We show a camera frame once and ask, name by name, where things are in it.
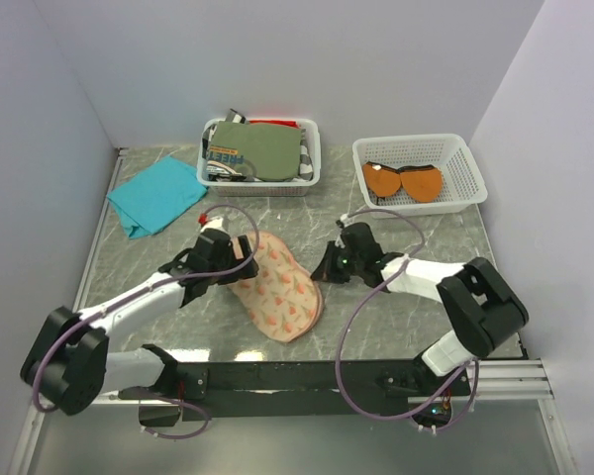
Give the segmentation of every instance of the striped cloth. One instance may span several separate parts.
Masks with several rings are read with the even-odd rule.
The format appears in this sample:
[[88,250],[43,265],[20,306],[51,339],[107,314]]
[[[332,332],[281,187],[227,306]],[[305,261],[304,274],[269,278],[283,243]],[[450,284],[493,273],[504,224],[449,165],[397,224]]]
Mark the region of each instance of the striped cloth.
[[[239,124],[249,124],[249,121],[245,116],[240,114],[233,109],[229,110],[229,114],[227,114],[227,118],[225,122],[237,122]],[[202,157],[207,158],[207,150],[209,149],[209,145],[211,144],[211,139],[216,132],[216,128],[218,127],[217,124],[207,128],[207,130],[202,135]],[[212,162],[209,161],[207,163],[207,171],[209,174],[219,173],[221,170],[224,170],[224,165],[222,163]],[[301,153],[299,156],[299,175],[295,178],[291,178],[290,180],[286,181],[310,181],[313,179],[314,169],[313,169],[313,160],[310,158],[310,153],[308,152],[308,141],[306,141],[306,130],[301,130]],[[233,181],[230,178],[218,178],[218,181]],[[247,176],[247,177],[240,177],[238,181],[262,181],[254,176]]]

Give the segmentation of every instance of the turquoise towel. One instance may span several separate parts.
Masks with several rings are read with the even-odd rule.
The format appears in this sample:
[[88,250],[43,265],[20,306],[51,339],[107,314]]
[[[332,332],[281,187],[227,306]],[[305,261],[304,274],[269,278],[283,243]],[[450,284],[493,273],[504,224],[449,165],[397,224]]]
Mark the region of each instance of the turquoise towel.
[[108,200],[128,237],[135,239],[164,230],[205,193],[196,168],[168,155],[112,190]]

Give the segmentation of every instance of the peach patterned cloth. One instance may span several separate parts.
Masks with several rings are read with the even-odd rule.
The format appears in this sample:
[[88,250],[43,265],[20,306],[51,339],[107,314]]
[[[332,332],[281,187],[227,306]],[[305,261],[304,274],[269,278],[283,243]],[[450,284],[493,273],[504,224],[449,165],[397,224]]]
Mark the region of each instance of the peach patterned cloth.
[[[251,246],[253,233],[247,235]],[[228,287],[238,296],[253,323],[269,338],[289,342],[311,329],[323,310],[323,298],[310,272],[299,265],[286,244],[259,233],[257,276]]]

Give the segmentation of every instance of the green folded shirt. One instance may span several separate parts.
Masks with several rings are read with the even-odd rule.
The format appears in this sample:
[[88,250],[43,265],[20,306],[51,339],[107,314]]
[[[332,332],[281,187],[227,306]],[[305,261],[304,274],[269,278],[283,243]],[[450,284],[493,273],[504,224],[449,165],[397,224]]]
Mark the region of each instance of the green folded shirt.
[[207,159],[244,176],[285,181],[299,174],[301,131],[275,124],[220,122]]

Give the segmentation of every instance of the white plastic basket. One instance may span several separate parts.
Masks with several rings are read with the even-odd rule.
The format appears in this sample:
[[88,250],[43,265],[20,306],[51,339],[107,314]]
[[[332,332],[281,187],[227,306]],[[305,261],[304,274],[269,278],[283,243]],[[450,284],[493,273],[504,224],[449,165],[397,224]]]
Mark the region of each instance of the white plastic basket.
[[[198,152],[198,181],[203,185],[213,189],[219,196],[304,196],[308,193],[311,186],[319,182],[321,175],[321,139],[319,138],[319,128],[317,124],[308,119],[294,118],[264,118],[250,117],[251,120],[284,120],[295,121],[299,127],[306,130],[306,142],[308,143],[308,152],[313,161],[313,179],[310,181],[286,181],[286,182],[222,182],[209,181],[207,177],[207,160],[202,157],[202,147]],[[205,129],[217,124],[223,119],[214,119],[205,124]]]
[[[360,139],[352,146],[360,191],[368,207],[393,210],[407,216],[457,213],[486,200],[488,192],[479,168],[462,137],[455,134]],[[432,203],[419,203],[401,189],[389,198],[377,199],[367,188],[361,167],[368,161],[393,168],[433,165],[443,174],[443,190]],[[384,213],[374,218],[388,218]]]

